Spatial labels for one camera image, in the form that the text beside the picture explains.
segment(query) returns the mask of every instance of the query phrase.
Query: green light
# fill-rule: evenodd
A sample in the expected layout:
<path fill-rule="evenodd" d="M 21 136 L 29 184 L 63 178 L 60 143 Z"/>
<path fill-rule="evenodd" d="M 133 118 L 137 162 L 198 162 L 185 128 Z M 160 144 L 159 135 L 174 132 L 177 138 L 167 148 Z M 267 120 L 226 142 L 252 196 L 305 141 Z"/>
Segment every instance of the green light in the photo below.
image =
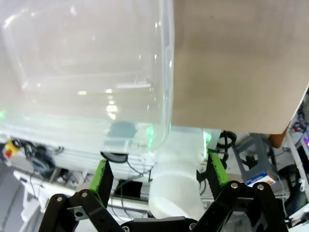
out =
<path fill-rule="evenodd" d="M 6 118 L 5 113 L 6 113 L 5 110 L 0 111 L 0 120 L 3 120 Z"/>
<path fill-rule="evenodd" d="M 149 139 L 148 148 L 151 148 L 152 143 L 154 141 L 154 134 L 155 134 L 154 132 L 155 132 L 155 129 L 154 129 L 153 126 L 150 126 L 146 129 L 146 133 L 147 133 L 147 136 L 148 136 L 148 139 Z"/>
<path fill-rule="evenodd" d="M 211 135 L 205 131 L 203 131 L 203 142 L 204 142 L 204 158 L 207 158 L 207 144 L 211 140 Z"/>

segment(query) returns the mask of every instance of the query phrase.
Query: green gripper pad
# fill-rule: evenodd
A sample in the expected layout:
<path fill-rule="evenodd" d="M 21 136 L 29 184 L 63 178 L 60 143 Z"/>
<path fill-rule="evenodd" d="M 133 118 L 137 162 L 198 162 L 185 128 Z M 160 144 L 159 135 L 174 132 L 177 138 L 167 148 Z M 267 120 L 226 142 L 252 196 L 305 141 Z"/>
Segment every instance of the green gripper pad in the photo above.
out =
<path fill-rule="evenodd" d="M 98 164 L 96 173 L 93 176 L 89 190 L 95 195 L 98 201 L 107 207 L 112 190 L 113 174 L 108 160 L 103 159 Z"/>
<path fill-rule="evenodd" d="M 206 172 L 211 193 L 214 199 L 216 199 L 222 187 L 229 182 L 229 178 L 217 154 L 210 153 L 208 155 Z"/>

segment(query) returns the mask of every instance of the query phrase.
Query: transparent plastic container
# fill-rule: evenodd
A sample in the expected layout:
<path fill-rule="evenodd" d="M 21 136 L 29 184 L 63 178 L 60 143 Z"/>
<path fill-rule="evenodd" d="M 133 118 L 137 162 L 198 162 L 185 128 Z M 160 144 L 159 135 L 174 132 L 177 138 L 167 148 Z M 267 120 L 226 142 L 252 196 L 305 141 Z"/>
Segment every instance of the transparent plastic container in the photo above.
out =
<path fill-rule="evenodd" d="M 172 0 L 3 0 L 0 131 L 87 151 L 168 135 Z"/>

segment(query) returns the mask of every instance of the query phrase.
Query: orange object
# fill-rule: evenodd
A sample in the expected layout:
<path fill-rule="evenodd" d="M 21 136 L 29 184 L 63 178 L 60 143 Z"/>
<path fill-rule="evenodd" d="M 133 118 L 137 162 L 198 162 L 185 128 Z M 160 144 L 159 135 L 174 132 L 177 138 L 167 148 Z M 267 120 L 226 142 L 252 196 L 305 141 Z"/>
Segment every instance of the orange object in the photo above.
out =
<path fill-rule="evenodd" d="M 268 140 L 270 141 L 271 145 L 274 148 L 279 148 L 281 146 L 282 141 L 283 141 L 283 139 L 285 137 L 287 129 L 288 128 L 286 128 L 282 134 L 271 134 L 269 136 Z"/>
<path fill-rule="evenodd" d="M 5 145 L 5 149 L 6 149 L 7 151 L 11 151 L 10 156 L 11 156 L 11 155 L 15 156 L 15 155 L 18 153 L 18 151 L 19 151 L 19 147 L 15 146 L 15 145 L 13 144 L 12 141 L 8 142 L 8 143 Z"/>
<path fill-rule="evenodd" d="M 11 151 L 11 150 L 7 150 L 7 151 L 4 153 L 4 157 L 5 157 L 6 159 L 9 159 L 11 156 L 12 156 L 12 151 Z"/>

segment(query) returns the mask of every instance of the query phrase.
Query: black cable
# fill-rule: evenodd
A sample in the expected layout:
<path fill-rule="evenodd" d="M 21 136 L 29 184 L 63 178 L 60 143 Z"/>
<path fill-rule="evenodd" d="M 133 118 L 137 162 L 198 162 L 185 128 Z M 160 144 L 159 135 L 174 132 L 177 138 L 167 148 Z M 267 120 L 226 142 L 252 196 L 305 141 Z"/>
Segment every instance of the black cable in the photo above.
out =
<path fill-rule="evenodd" d="M 284 147 L 282 148 L 282 152 L 280 152 L 279 154 L 276 154 L 275 157 L 280 156 L 282 154 L 284 154 L 285 152 L 291 152 L 291 149 L 288 147 Z"/>
<path fill-rule="evenodd" d="M 138 174 L 142 174 L 141 172 L 137 171 L 135 168 L 133 168 L 133 167 L 131 166 L 131 164 L 129 163 L 129 160 L 128 160 L 128 159 L 126 160 L 126 163 L 129 165 L 129 167 L 130 167 L 132 170 L 134 170 L 134 171 L 137 172 Z"/>
<path fill-rule="evenodd" d="M 86 179 L 85 177 L 83 176 L 83 173 L 82 173 L 82 178 L 84 179 L 84 183 L 86 182 Z"/>
<path fill-rule="evenodd" d="M 220 160 L 221 160 L 221 163 L 222 163 L 224 169 L 226 169 L 226 168 L 227 168 L 226 161 L 227 161 L 227 159 L 228 159 L 228 157 L 229 157 L 229 154 L 228 154 L 227 151 L 228 151 L 228 149 L 229 149 L 231 146 L 233 146 L 233 145 L 235 144 L 236 139 L 237 139 L 237 136 L 236 136 L 233 132 L 231 132 L 231 131 L 225 131 L 225 130 L 224 130 L 224 131 L 220 134 L 219 138 L 224 138 L 224 141 L 225 141 L 224 144 L 221 144 L 221 143 L 218 142 L 217 148 L 218 148 L 218 149 L 224 149 L 224 153 L 221 152 L 221 153 L 223 154 L 223 157 L 222 157 L 222 159 L 220 159 Z"/>
<path fill-rule="evenodd" d="M 203 191 L 201 191 L 201 193 L 199 194 L 200 196 L 203 195 L 203 193 L 205 192 L 206 190 L 206 180 L 204 180 L 204 188 L 203 188 Z"/>
<path fill-rule="evenodd" d="M 31 184 L 31 187 L 32 187 L 32 190 L 33 190 L 33 195 L 34 195 L 34 197 L 35 198 L 37 198 L 37 196 L 35 195 L 35 191 L 34 191 L 34 187 L 33 187 L 33 184 L 32 184 L 32 181 L 31 181 L 31 178 L 33 177 L 33 175 L 34 175 L 34 173 L 32 173 L 31 175 L 30 175 L 30 184 Z"/>
<path fill-rule="evenodd" d="M 64 151 L 64 147 L 62 147 L 62 146 L 60 146 L 60 147 L 58 147 L 58 149 L 56 149 L 55 151 L 54 151 L 54 156 L 57 156 L 57 155 L 59 155 L 59 154 L 61 154 L 62 152 Z"/>
<path fill-rule="evenodd" d="M 124 221 L 123 219 L 119 218 L 118 215 L 115 213 L 114 206 L 113 206 L 113 204 L 112 204 L 112 201 L 113 201 L 113 198 L 114 198 L 115 193 L 120 189 L 120 196 L 121 196 L 121 205 L 122 205 L 122 209 L 124 210 L 125 214 L 127 214 L 128 217 L 131 218 L 132 216 L 130 216 L 130 214 L 127 213 L 127 211 L 126 211 L 126 209 L 125 209 L 125 207 L 124 207 L 124 204 L 123 204 L 122 186 L 125 185 L 125 184 L 127 184 L 127 183 L 129 183 L 130 181 L 132 181 L 132 180 L 134 180 L 134 179 L 138 179 L 138 178 L 144 176 L 144 174 L 151 172 L 152 169 L 153 169 L 153 166 L 152 166 L 149 170 L 147 170 L 147 171 L 145 171 L 145 172 L 143 172 L 143 173 L 140 173 L 139 175 L 135 175 L 135 176 L 132 176 L 132 177 L 128 178 L 128 180 L 126 180 L 125 182 L 119 184 L 119 185 L 115 188 L 114 193 L 113 193 L 112 196 L 111 196 L 111 208 L 112 208 L 112 212 L 114 213 L 114 215 L 115 215 L 119 220 Z"/>

